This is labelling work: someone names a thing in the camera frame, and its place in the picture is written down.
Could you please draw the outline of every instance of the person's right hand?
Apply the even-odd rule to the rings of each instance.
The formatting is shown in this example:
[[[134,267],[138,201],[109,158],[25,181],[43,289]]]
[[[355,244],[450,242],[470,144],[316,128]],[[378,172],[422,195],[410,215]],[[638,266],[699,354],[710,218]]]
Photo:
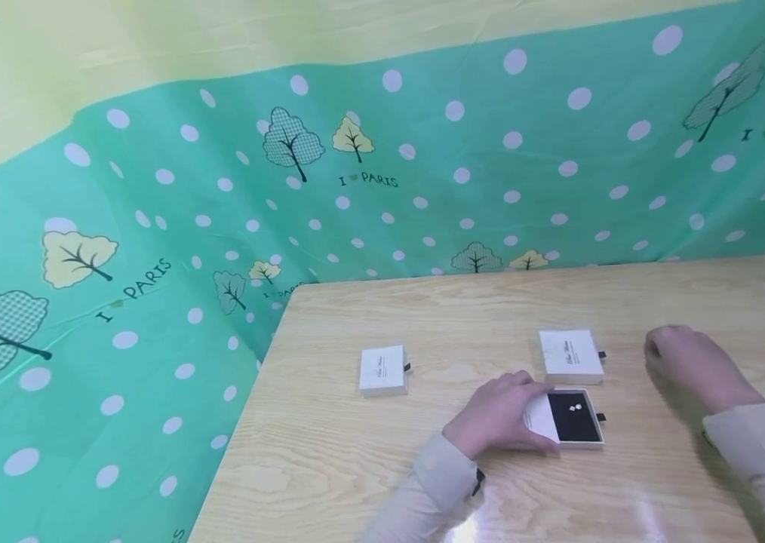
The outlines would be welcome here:
[[[687,326],[647,333],[645,359],[652,370],[694,393],[713,413],[765,403],[720,345]]]

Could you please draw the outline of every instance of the cuff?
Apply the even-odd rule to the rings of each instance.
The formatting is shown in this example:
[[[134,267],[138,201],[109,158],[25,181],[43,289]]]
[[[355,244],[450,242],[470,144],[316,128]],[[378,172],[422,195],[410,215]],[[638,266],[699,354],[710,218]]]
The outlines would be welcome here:
[[[413,462],[413,473],[442,513],[449,514],[476,486],[476,463],[442,436],[432,435]]]
[[[765,476],[765,404],[706,417],[708,438],[744,480]]]

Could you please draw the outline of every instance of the light wood grain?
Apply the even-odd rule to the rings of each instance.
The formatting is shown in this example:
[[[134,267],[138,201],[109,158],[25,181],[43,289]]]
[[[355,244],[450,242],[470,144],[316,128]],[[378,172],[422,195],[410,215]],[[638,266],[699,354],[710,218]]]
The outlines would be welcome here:
[[[605,450],[490,454],[445,541],[765,541],[754,499],[698,434],[702,411],[647,375],[645,332],[663,324],[709,333],[765,394],[765,257],[301,287],[190,541],[355,541],[478,385],[542,376],[543,328],[589,328],[609,355],[590,388]],[[401,343],[410,393],[361,398],[361,349]]]

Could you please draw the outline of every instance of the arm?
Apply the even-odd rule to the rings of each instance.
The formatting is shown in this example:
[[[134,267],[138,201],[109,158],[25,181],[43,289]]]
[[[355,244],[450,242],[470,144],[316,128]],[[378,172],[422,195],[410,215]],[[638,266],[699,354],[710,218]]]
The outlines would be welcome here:
[[[645,356],[652,370],[690,390],[714,413],[704,421],[708,438],[750,484],[765,513],[765,398],[726,351],[689,327],[652,330]]]
[[[476,486],[476,463],[487,448],[556,451],[558,445],[524,424],[527,404],[552,387],[526,371],[482,385],[461,413],[419,452],[407,479],[383,505],[360,543],[424,543]]]

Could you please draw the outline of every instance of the person's left hand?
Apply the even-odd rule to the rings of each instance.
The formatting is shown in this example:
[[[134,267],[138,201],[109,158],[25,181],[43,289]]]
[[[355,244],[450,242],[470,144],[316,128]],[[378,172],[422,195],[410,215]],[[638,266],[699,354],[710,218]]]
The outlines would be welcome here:
[[[527,404],[553,389],[553,385],[533,381],[524,370],[504,373],[476,389],[467,406],[442,429],[442,435],[470,459],[491,447],[556,452],[557,443],[524,424]]]

